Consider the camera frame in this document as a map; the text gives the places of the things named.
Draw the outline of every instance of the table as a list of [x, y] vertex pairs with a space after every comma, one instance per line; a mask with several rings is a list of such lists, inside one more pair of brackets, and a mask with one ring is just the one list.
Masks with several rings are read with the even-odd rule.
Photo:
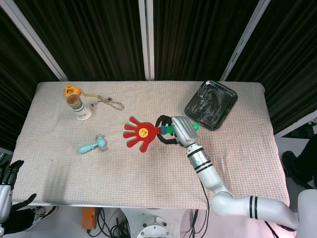
[[[13, 200], [37, 193], [35, 202], [54, 205], [206, 209], [207, 204], [186, 149], [158, 139], [146, 153], [126, 147], [122, 134], [130, 116], [156, 122], [160, 115], [184, 115], [202, 82], [71, 82], [84, 92], [111, 96], [123, 111], [99, 103], [78, 121], [66, 104], [66, 82], [37, 87], [18, 137], [13, 161], [24, 160]], [[211, 157], [234, 196], [264, 196], [289, 205], [284, 172], [258, 83], [224, 82], [238, 100], [221, 128], [202, 128], [198, 143]], [[96, 99], [82, 96], [87, 105]], [[77, 148], [104, 134], [106, 151], [78, 154]]]

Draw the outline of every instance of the black curtain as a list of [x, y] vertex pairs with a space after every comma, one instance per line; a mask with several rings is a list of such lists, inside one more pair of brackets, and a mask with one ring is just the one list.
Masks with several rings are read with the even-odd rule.
[[13, 151], [37, 84], [57, 78], [2, 9], [0, 22], [0, 147]]
[[227, 80], [265, 87], [275, 133], [317, 110], [317, 1], [271, 1]]
[[14, 0], [70, 81], [145, 80], [137, 0]]
[[154, 0], [155, 80], [219, 80], [258, 0]]

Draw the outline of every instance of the black tray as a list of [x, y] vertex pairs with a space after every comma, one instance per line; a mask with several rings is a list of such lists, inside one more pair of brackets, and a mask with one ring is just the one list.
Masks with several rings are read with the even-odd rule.
[[237, 93], [223, 84], [206, 81], [185, 107], [185, 114], [207, 129], [217, 130], [237, 98]]

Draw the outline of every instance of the blue toy part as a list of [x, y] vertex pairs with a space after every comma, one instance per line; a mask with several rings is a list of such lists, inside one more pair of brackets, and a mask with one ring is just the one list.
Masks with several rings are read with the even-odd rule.
[[98, 147], [100, 151], [104, 151], [106, 149], [106, 146], [107, 146], [107, 142], [104, 139], [104, 137], [105, 137], [104, 135], [96, 135], [97, 142], [91, 143], [88, 145], [83, 145], [83, 146], [78, 148], [77, 152], [80, 154], [84, 154], [84, 153], [94, 149], [95, 147]]

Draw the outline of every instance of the robotic hand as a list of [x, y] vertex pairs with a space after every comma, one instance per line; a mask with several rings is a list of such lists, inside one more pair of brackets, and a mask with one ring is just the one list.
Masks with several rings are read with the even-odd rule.
[[[175, 131], [175, 139], [169, 140], [166, 144], [178, 143], [187, 149], [187, 157], [203, 186], [214, 193], [214, 197], [210, 200], [210, 209], [216, 215], [240, 215], [253, 219], [270, 221], [277, 223], [289, 231], [294, 231], [299, 228], [298, 214], [293, 213], [288, 206], [281, 201], [256, 196], [234, 198], [232, 193], [224, 186], [219, 174], [211, 163], [210, 157], [206, 155], [203, 147], [196, 143], [198, 137], [197, 133], [187, 117], [169, 118], [161, 116], [158, 119], [156, 126], [161, 122], [162, 124], [168, 123], [172, 125]], [[316, 198], [316, 193], [306, 197], [309, 197], [308, 200], [312, 200], [313, 196]]]
[[1, 224], [9, 218], [10, 213], [27, 206], [36, 197], [36, 194], [32, 194], [26, 201], [12, 205], [12, 191], [23, 163], [24, 161], [18, 160], [9, 166], [7, 161], [0, 166], [0, 238], [4, 235], [4, 228]]

